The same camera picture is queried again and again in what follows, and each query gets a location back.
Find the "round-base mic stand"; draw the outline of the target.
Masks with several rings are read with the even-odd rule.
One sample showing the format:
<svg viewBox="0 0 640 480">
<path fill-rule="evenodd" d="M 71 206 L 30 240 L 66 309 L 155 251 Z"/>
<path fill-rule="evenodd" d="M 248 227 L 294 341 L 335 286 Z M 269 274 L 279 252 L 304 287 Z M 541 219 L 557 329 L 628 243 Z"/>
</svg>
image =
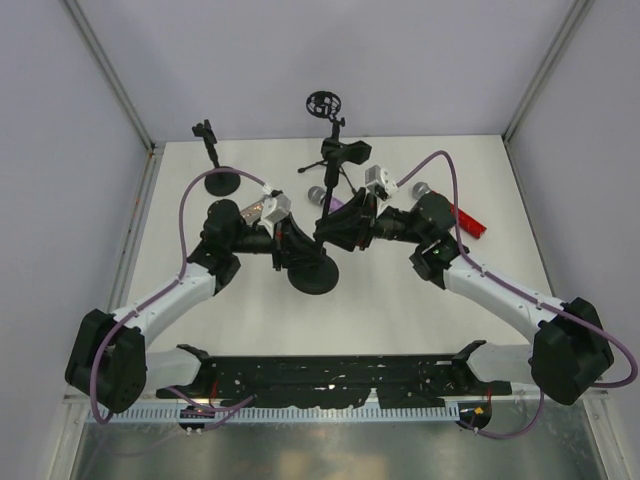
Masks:
<svg viewBox="0 0 640 480">
<path fill-rule="evenodd" d="M 371 151 L 372 147 L 362 140 L 344 143 L 326 138 L 321 145 L 321 156 L 325 163 L 323 179 L 325 196 L 321 217 L 316 221 L 313 234 L 314 258 L 287 272 L 291 285 L 302 293 L 323 295 L 329 293 L 338 284 L 339 268 L 324 247 L 324 244 L 329 242 L 328 234 L 332 233 L 339 223 L 330 213 L 331 200 L 340 181 L 342 165 L 345 163 L 362 165 L 369 159 Z"/>
<path fill-rule="evenodd" d="M 222 165 L 216 150 L 217 138 L 208 119 L 197 123 L 192 127 L 192 133 L 200 138 L 205 146 L 209 160 L 214 170 L 220 170 Z M 206 191 L 215 197 L 226 197 L 234 193 L 240 187 L 240 176 L 233 172 L 208 174 L 204 184 Z"/>
</svg>

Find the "purple glitter microphone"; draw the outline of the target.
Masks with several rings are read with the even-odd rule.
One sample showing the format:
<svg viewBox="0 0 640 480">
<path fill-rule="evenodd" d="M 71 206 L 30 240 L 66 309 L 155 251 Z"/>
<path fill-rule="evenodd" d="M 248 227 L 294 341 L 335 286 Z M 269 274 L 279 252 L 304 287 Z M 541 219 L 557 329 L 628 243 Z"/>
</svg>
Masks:
<svg viewBox="0 0 640 480">
<path fill-rule="evenodd" d="M 312 186 L 307 192 L 307 198 L 313 205 L 323 206 L 326 200 L 326 190 L 321 186 Z M 343 205 L 344 203 L 341 200 L 331 197 L 329 202 L 329 211 L 334 212 Z"/>
</svg>

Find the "silver glitter microphone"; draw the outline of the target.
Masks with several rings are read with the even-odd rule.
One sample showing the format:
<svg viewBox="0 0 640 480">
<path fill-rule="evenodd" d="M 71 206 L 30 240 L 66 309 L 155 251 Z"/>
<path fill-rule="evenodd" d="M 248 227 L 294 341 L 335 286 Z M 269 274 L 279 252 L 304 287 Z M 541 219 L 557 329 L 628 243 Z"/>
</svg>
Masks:
<svg viewBox="0 0 640 480">
<path fill-rule="evenodd" d="M 240 212 L 240 215 L 244 220 L 245 224 L 248 226 L 251 226 L 254 223 L 258 222 L 262 217 L 263 208 L 264 208 L 263 200 L 256 201 L 251 205 L 245 207 Z"/>
</svg>

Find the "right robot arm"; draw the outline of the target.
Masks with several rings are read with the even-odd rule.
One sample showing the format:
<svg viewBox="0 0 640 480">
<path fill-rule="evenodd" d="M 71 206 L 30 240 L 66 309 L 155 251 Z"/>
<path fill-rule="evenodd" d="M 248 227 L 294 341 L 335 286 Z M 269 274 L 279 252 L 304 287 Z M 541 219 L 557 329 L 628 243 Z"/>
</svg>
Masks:
<svg viewBox="0 0 640 480">
<path fill-rule="evenodd" d="M 522 345 L 475 346 L 452 370 L 459 391 L 474 394 L 494 381 L 534 384 L 555 402 L 573 404 L 613 363 L 596 309 L 489 270 L 458 243 L 455 225 L 453 206 L 433 191 L 402 211 L 380 209 L 373 194 L 359 190 L 317 221 L 315 236 L 346 251 L 364 250 L 375 239 L 412 243 L 410 261 L 421 279 L 476 303 L 525 338 Z"/>
</svg>

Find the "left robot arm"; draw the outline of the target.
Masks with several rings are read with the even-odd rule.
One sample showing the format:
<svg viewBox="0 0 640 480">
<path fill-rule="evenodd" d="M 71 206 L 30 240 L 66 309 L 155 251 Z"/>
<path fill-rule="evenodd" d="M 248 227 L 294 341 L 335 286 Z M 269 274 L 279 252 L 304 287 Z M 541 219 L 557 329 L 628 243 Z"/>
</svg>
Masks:
<svg viewBox="0 0 640 480">
<path fill-rule="evenodd" d="M 228 199 L 210 205 L 192 252 L 183 254 L 178 274 L 130 305 L 105 313 L 94 309 L 81 320 L 64 378 L 89 397 L 93 410 L 126 411 L 146 391 L 181 387 L 206 396 L 214 383 L 206 352 L 177 346 L 148 349 L 189 310 L 227 287 L 242 254 L 271 256 L 291 285 L 309 295 L 331 291 L 339 279 L 336 263 L 296 224 L 284 195 L 263 200 L 260 217 L 249 221 Z"/>
</svg>

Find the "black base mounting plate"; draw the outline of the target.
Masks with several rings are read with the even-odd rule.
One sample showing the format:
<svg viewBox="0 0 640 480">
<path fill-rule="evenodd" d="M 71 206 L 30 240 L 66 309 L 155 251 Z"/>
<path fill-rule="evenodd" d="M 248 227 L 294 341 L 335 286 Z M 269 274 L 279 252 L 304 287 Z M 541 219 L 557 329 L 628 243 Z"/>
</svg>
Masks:
<svg viewBox="0 0 640 480">
<path fill-rule="evenodd" d="M 252 397 L 252 407 L 301 409 L 358 408 L 371 393 L 384 409 L 511 395 L 510 382 L 483 382 L 466 365 L 478 345 L 448 355 L 204 356 L 195 380 L 176 389 L 193 399 L 214 395 L 224 406 Z"/>
</svg>

